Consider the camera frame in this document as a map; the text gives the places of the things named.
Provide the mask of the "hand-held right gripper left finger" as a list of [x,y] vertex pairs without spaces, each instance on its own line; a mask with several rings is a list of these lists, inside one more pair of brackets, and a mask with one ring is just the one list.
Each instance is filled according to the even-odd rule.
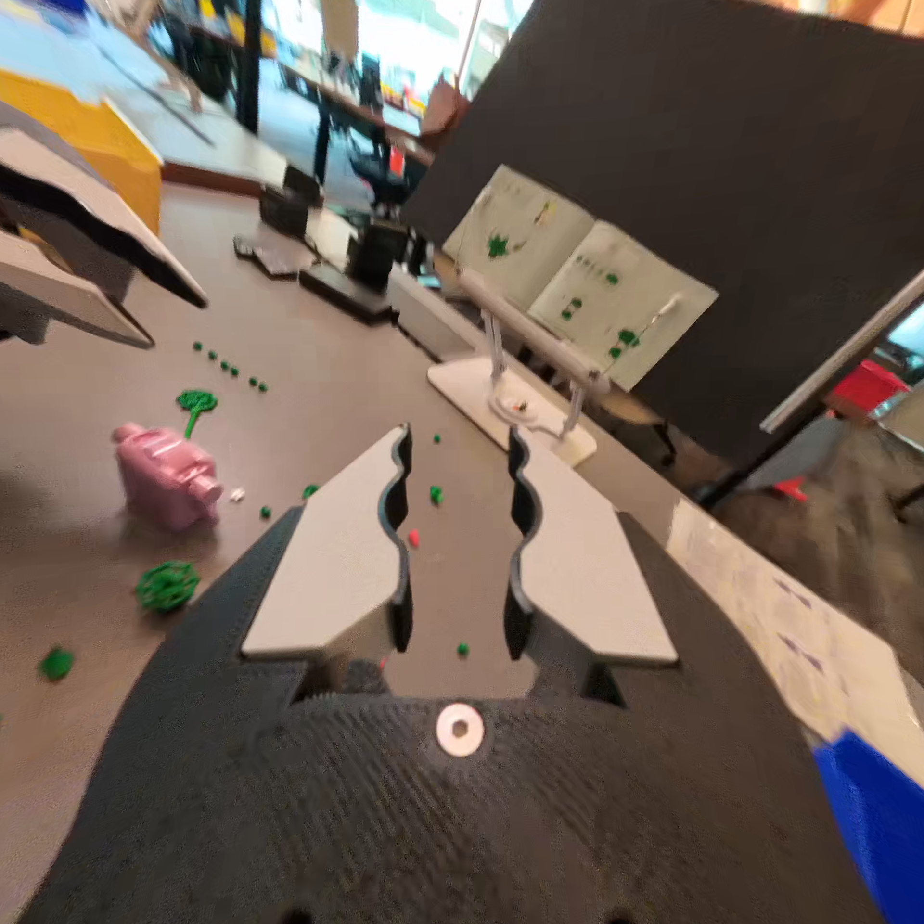
[[413,631],[409,423],[388,431],[304,503],[240,653],[313,662],[339,680],[354,661],[407,652]]

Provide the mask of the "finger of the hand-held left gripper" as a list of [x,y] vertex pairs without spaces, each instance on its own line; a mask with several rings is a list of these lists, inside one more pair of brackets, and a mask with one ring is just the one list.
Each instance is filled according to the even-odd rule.
[[95,283],[61,269],[29,240],[2,231],[2,339],[15,338],[40,346],[54,321],[139,349],[155,345],[150,335]]
[[2,196],[65,222],[196,308],[205,291],[116,191],[22,129],[2,128]]

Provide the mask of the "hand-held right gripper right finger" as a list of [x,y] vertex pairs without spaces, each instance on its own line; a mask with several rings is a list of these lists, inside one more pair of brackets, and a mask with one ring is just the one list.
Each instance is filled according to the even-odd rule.
[[536,686],[584,699],[624,699],[615,667],[678,664],[619,513],[539,438],[510,429],[512,553],[502,612],[513,662]]

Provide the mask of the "yellow storage bin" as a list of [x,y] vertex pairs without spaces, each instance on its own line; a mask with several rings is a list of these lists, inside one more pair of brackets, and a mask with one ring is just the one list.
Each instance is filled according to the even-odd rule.
[[156,235],[163,161],[108,99],[87,102],[62,86],[1,71],[1,99],[75,148]]

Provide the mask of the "small toy tree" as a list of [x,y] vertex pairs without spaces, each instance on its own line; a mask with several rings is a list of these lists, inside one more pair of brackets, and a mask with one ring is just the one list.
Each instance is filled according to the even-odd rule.
[[200,576],[189,562],[167,561],[144,572],[134,588],[147,612],[165,615],[184,607],[194,596]]

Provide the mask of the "pink brick-built toy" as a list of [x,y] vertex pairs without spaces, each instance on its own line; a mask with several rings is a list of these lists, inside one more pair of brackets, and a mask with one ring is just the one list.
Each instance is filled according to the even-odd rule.
[[112,440],[131,512],[172,533],[217,525],[224,487],[213,456],[175,430],[134,422],[115,428]]

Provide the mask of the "green stem with web disc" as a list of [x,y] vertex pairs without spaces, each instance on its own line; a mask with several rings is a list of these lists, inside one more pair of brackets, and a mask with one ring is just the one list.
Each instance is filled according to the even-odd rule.
[[218,399],[209,391],[189,389],[183,391],[176,398],[176,403],[180,410],[188,413],[184,439],[189,441],[198,419],[202,414],[215,410],[218,405]]

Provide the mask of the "white book stand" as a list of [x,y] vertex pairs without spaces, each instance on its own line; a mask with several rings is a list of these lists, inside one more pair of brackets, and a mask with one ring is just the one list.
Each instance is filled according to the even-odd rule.
[[[487,352],[431,366],[429,383],[501,447],[508,443],[509,429],[519,427],[571,468],[589,460],[597,451],[597,443],[580,424],[585,403],[606,403],[611,394],[621,395],[630,404],[636,400],[613,383],[606,367],[519,311],[479,272],[457,262],[452,268],[458,286],[479,308]],[[513,361],[503,348],[502,334],[506,331],[564,378],[569,386],[566,410],[514,371]]]

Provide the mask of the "printed paper sheet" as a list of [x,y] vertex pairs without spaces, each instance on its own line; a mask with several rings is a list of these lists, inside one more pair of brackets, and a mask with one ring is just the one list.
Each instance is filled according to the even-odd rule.
[[686,500],[667,552],[728,616],[794,717],[819,739],[852,731],[918,785],[923,733],[894,649]]

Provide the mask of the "black box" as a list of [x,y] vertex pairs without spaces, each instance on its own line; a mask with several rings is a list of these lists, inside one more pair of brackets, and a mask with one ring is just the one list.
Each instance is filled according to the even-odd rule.
[[260,221],[275,232],[304,238],[309,214],[322,208],[324,191],[314,175],[287,164],[281,185],[262,184],[258,197]]
[[385,292],[393,265],[403,262],[410,239],[407,225],[372,216],[347,245],[347,278],[372,292]]

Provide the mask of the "red plastic crate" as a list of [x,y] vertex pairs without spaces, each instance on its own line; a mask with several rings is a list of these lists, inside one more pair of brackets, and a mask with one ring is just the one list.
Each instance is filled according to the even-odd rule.
[[883,404],[911,391],[892,372],[865,359],[855,366],[824,399],[826,408],[838,417],[862,425],[870,424]]

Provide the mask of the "open instruction booklet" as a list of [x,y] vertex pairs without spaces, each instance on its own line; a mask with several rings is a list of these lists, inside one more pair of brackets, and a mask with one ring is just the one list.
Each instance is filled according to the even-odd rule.
[[618,226],[507,166],[442,251],[624,391],[719,297]]

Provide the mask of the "blue storage bin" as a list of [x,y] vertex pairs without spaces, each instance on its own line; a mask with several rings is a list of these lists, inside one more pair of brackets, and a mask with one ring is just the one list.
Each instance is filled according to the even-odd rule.
[[841,837],[889,923],[923,922],[923,790],[853,731],[814,749]]

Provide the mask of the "black display board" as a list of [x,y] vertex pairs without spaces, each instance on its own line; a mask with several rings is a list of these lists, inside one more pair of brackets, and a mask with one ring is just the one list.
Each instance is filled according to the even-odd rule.
[[755,2],[534,2],[406,212],[506,165],[718,298],[641,401],[750,473],[761,424],[923,264],[922,40]]

